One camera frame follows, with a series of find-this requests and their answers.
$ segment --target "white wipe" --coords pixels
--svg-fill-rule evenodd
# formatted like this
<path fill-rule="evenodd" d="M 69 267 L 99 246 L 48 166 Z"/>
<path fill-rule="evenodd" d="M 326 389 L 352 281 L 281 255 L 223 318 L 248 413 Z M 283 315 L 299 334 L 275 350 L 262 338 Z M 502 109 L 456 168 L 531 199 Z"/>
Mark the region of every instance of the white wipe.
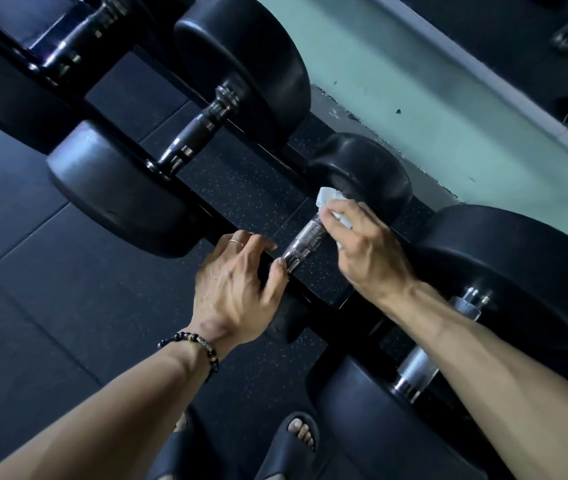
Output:
<path fill-rule="evenodd" d="M 322 187 L 320 189 L 320 192 L 317 194 L 317 201 L 315 201 L 317 208 L 319 209 L 321 206 L 325 205 L 326 202 L 328 202 L 329 200 L 348 200 L 348 199 L 346 197 L 344 197 L 344 194 L 337 189 L 334 189 L 334 188 L 331 188 L 331 187 Z M 337 220 L 339 220 L 339 222 L 344 224 L 344 227 L 346 227 L 348 229 L 353 228 L 353 225 L 351 224 L 351 222 L 346 217 L 344 217 L 343 215 L 338 214 L 337 212 L 334 212 L 333 215 L 335 216 L 335 218 Z M 340 249 L 340 248 L 341 248 L 341 245 L 338 242 L 337 243 L 337 249 Z"/>

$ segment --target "green wall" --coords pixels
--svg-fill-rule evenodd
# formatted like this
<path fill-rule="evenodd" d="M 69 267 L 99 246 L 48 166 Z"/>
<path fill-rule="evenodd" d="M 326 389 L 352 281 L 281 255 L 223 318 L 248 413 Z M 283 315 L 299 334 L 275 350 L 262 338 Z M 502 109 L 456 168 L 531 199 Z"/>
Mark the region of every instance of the green wall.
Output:
<path fill-rule="evenodd" d="M 568 233 L 568 150 L 476 77 L 371 0 L 260 1 L 314 84 L 461 201 Z"/>

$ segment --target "black sandal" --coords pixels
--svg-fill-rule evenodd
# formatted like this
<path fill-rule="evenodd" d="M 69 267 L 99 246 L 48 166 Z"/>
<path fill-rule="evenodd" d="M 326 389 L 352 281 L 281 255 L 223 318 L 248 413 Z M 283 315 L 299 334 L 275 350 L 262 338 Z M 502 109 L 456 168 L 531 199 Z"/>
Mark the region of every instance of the black sandal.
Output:
<path fill-rule="evenodd" d="M 155 457 L 145 480 L 159 480 L 165 476 L 172 476 L 175 480 L 199 478 L 202 475 L 202 459 L 205 459 L 206 470 L 210 473 L 208 478 L 218 477 L 221 464 L 204 434 L 197 414 L 191 408 L 184 414 L 186 429 L 171 433 Z"/>
<path fill-rule="evenodd" d="M 302 423 L 308 425 L 308 430 L 313 437 L 312 447 L 289 432 L 288 425 L 294 419 L 300 419 Z M 284 475 L 287 480 L 309 478 L 319 443 L 319 429 L 311 416 L 300 412 L 289 415 L 275 432 L 269 452 L 266 453 L 266 458 L 255 480 L 265 480 L 278 474 Z"/>

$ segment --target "dumbbell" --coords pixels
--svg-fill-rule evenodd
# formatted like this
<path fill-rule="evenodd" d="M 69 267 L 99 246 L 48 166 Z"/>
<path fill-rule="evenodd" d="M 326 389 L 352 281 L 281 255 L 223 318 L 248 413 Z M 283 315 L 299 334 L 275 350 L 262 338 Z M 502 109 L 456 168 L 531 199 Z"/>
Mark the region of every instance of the dumbbell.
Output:
<path fill-rule="evenodd" d="M 76 0 L 29 47 L 0 30 L 0 129 L 49 154 L 82 120 L 77 100 L 135 43 L 170 66 L 172 28 L 194 0 Z"/>
<path fill-rule="evenodd" d="M 566 234 L 506 210 L 456 205 L 437 212 L 411 247 L 417 275 L 469 319 L 508 325 L 518 343 L 568 349 Z M 411 407 L 438 373 L 423 349 L 394 378 L 366 361 L 327 351 L 306 382 L 358 468 L 371 478 L 485 477 Z"/>
<path fill-rule="evenodd" d="M 171 189 L 224 121 L 232 119 L 273 148 L 288 140 L 311 104 L 299 52 L 256 0 L 198 0 L 175 24 L 174 37 L 179 62 L 211 103 L 159 160 L 94 121 L 81 122 L 47 160 L 69 201 L 122 239 L 163 257 L 184 256 L 208 231 L 206 212 L 190 208 Z"/>
<path fill-rule="evenodd" d="M 328 188 L 344 198 L 365 202 L 389 226 L 413 197 L 411 181 L 398 159 L 382 145 L 356 134 L 330 136 L 309 161 L 305 176 L 314 192 Z M 327 235 L 319 214 L 309 218 L 282 255 L 289 273 L 298 270 Z M 291 343 L 310 318 L 303 303 L 285 295 L 267 334 L 278 342 Z"/>

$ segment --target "bracelet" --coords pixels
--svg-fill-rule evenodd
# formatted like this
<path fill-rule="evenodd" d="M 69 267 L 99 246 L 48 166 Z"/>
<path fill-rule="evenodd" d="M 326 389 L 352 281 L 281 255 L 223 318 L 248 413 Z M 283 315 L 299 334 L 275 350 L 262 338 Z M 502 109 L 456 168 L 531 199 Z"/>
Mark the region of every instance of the bracelet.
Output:
<path fill-rule="evenodd" d="M 179 331 L 177 334 L 170 339 L 162 340 L 158 345 L 158 349 L 163 349 L 168 344 L 172 342 L 183 342 L 184 340 L 188 342 L 195 342 L 199 344 L 204 350 L 206 350 L 206 355 L 208 357 L 208 361 L 210 362 L 210 372 L 208 373 L 207 382 L 212 377 L 213 374 L 216 374 L 219 371 L 219 360 L 217 359 L 217 352 L 216 350 L 210 346 L 210 344 L 202 339 L 197 333 L 190 333 L 188 331 Z"/>

